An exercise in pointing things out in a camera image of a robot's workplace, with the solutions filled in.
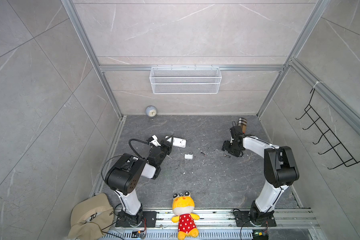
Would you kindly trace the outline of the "white remote control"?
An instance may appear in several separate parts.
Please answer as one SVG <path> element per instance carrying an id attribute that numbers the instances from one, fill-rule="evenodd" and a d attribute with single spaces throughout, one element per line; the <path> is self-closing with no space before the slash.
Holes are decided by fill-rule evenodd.
<path id="1" fill-rule="evenodd" d="M 180 147 L 180 148 L 185 148 L 185 147 L 186 147 L 186 143 L 187 143 L 187 141 L 186 141 L 185 139 L 181 139 L 181 138 L 176 138 L 176 137 L 174 137 L 173 146 L 175 146 L 175 147 Z"/>

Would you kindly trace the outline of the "white battery cover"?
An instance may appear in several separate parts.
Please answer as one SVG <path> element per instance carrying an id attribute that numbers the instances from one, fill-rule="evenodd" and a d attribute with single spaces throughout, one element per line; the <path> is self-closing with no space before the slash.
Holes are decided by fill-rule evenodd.
<path id="1" fill-rule="evenodd" d="M 194 158 L 193 154 L 185 154 L 184 155 L 185 160 L 192 160 Z"/>

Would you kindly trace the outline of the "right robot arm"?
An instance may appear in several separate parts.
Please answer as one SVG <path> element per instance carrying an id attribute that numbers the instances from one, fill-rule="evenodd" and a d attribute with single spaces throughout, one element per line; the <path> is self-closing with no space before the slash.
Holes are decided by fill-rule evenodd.
<path id="1" fill-rule="evenodd" d="M 224 141 L 222 150 L 241 157 L 250 150 L 264 159 L 266 182 L 260 195 L 253 201 L 249 222 L 261 226 L 274 213 L 275 206 L 285 190 L 300 177 L 293 151 L 288 146 L 276 146 L 255 136 L 246 136 L 240 126 L 230 128 L 231 140 Z"/>

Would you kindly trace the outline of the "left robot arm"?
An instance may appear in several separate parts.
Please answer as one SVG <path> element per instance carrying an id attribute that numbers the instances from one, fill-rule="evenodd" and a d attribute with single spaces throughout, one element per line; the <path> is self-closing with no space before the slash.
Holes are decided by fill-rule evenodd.
<path id="1" fill-rule="evenodd" d="M 148 157 L 142 157 L 132 146 L 132 142 L 142 143 L 150 147 Z M 103 181 L 119 197 L 122 210 L 128 218 L 140 220 L 143 216 L 143 206 L 138 199 L 136 186 L 140 177 L 155 180 L 161 172 L 161 164 L 173 148 L 174 136 L 158 141 L 156 136 L 146 141 L 130 139 L 129 146 L 135 153 L 120 156 L 109 169 Z"/>

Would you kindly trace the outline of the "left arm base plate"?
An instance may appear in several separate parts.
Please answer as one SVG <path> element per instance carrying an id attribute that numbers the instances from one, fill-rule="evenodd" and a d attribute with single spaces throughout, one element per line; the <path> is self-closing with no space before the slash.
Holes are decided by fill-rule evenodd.
<path id="1" fill-rule="evenodd" d="M 143 211 L 138 212 L 135 216 L 119 212 L 115 227 L 148 227 L 153 228 L 156 226 L 157 212 L 155 211 Z"/>

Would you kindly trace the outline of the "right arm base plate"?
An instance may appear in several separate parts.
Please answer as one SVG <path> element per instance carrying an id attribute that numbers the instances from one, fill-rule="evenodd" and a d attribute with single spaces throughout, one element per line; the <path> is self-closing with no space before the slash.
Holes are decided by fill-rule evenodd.
<path id="1" fill-rule="evenodd" d="M 276 227 L 274 211 L 269 213 L 257 213 L 250 211 L 233 210 L 237 227 Z"/>

